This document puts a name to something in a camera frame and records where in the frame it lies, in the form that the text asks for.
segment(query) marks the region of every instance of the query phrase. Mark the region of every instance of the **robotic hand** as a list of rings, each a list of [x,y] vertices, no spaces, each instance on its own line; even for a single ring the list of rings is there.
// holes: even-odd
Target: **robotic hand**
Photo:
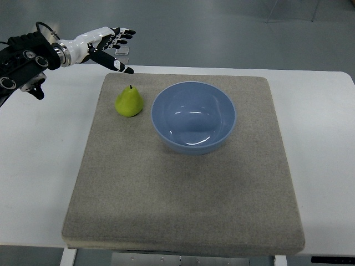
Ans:
[[[52,45],[40,32],[39,25],[47,27],[56,42]],[[37,31],[11,37],[0,50],[0,107],[17,90],[26,91],[37,99],[44,98],[41,85],[46,79],[43,73],[59,67],[69,67],[75,63],[92,61],[113,71],[133,74],[133,69],[125,66],[103,50],[120,48],[131,39],[134,30],[103,27],[84,33],[75,40],[62,40],[46,24],[36,23]]]

